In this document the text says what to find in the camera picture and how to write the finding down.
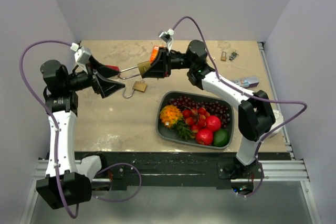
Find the black metal frame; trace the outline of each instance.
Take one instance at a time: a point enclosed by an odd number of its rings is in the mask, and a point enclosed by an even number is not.
[[[76,159],[96,154],[75,152]],[[165,153],[165,152],[103,152],[106,165],[129,163],[142,175],[142,186],[215,187],[232,189],[231,181],[224,173],[224,166],[232,163],[236,153]],[[289,153],[259,153],[259,160],[291,160]],[[260,178],[254,167],[255,178]],[[126,190],[139,184],[138,175],[129,167],[111,169],[111,190]],[[108,178],[102,175],[97,178]]]

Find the cherry tomato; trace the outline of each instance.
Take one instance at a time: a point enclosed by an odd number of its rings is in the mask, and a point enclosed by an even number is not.
[[[198,119],[199,119],[199,120],[205,120],[205,119],[206,119],[206,116],[205,116],[205,115],[202,115],[202,114],[200,114],[200,115],[198,116]]]
[[[206,110],[205,110],[205,108],[200,107],[200,108],[197,110],[197,112],[198,112],[199,114],[201,114],[201,115],[205,115]]]
[[[204,128],[206,126],[206,122],[203,119],[199,119],[197,126],[200,128]]]
[[[191,115],[197,115],[197,110],[195,108],[191,109]]]
[[[196,142],[202,145],[211,145],[214,140],[214,133],[209,129],[201,129],[196,134]]]
[[[211,115],[205,119],[206,127],[212,132],[218,131],[221,128],[221,121],[218,117]]]
[[[190,110],[184,110],[182,112],[184,119],[187,119],[191,116],[191,111]]]
[[[185,120],[185,124],[191,126],[195,124],[195,121],[192,117],[189,117]]]
[[[190,127],[190,130],[194,133],[197,133],[200,130],[200,127],[198,127],[197,125],[192,125]]]

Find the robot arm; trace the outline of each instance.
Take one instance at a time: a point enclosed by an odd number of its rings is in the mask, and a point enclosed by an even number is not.
[[[187,76],[192,85],[215,94],[231,104],[238,111],[238,127],[243,138],[228,173],[232,179],[243,178],[255,164],[255,154],[261,137],[274,125],[279,125],[283,121],[282,116],[278,116],[276,120],[274,113],[278,111],[273,111],[270,103],[245,95],[268,99],[264,91],[253,92],[231,83],[242,91],[237,92],[220,82],[215,70],[206,62],[207,52],[202,41],[191,41],[186,53],[183,54],[170,49],[171,33],[161,32],[159,36],[169,44],[169,47],[160,48],[155,59],[138,64],[142,78],[165,78],[170,76],[172,69],[189,69]]]
[[[54,157],[55,125],[51,116],[50,156],[44,179],[38,180],[36,190],[52,209],[63,207],[56,183],[55,164],[59,166],[62,190],[68,205],[89,201],[92,195],[91,181],[96,173],[106,165],[102,155],[92,155],[75,162],[73,149],[74,129],[77,120],[78,96],[76,91],[92,87],[102,98],[108,97],[124,84],[109,80],[119,74],[119,69],[100,64],[88,48],[73,44],[75,60],[81,72],[68,73],[67,68],[57,60],[45,62],[40,71],[46,88],[44,98],[59,126],[58,160]]]

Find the white wall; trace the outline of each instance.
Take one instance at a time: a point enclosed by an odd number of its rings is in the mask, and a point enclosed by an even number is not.
[[[12,224],[19,223],[36,160],[49,144],[47,116],[21,80],[19,56],[38,40],[71,42],[73,35],[55,0],[0,0],[0,9],[0,223]],[[39,67],[51,58],[70,64],[71,53],[40,46],[27,54],[24,68],[39,94]]]
[[[78,39],[153,39],[182,16],[207,39],[265,41],[289,0],[56,0]],[[198,37],[186,22],[177,39]]]
[[[308,110],[288,125],[296,158],[304,158],[323,223],[335,223],[336,0],[290,0],[266,41],[280,99]],[[288,117],[293,106],[281,107]]]

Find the small metal object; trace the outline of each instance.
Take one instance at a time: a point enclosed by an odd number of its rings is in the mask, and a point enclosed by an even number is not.
[[[220,58],[221,61],[226,61],[226,51],[222,51],[222,55]]]
[[[230,57],[229,57],[229,60],[234,60],[239,54],[237,54],[236,51],[232,52]]]
[[[126,68],[126,69],[124,69],[124,70],[121,70],[121,71],[119,72],[119,74],[118,74],[118,78],[121,79],[121,80],[127,80],[127,79],[131,79],[131,78],[133,78],[133,77],[139,76],[139,75],[140,75],[139,73],[137,73],[137,74],[133,74],[133,75],[131,75],[131,76],[127,76],[127,77],[121,77],[121,76],[120,76],[121,73],[127,72],[127,71],[132,70],[132,69],[135,69],[135,68],[137,68],[137,67],[138,67],[138,66],[134,66],[134,67],[131,67],[131,68]]]
[[[133,85],[132,92],[129,95],[125,95],[126,88],[124,88],[122,92],[122,96],[124,98],[131,98],[135,92],[135,90],[140,91],[140,92],[145,92],[147,88],[147,84],[142,80],[142,81],[136,81]]]

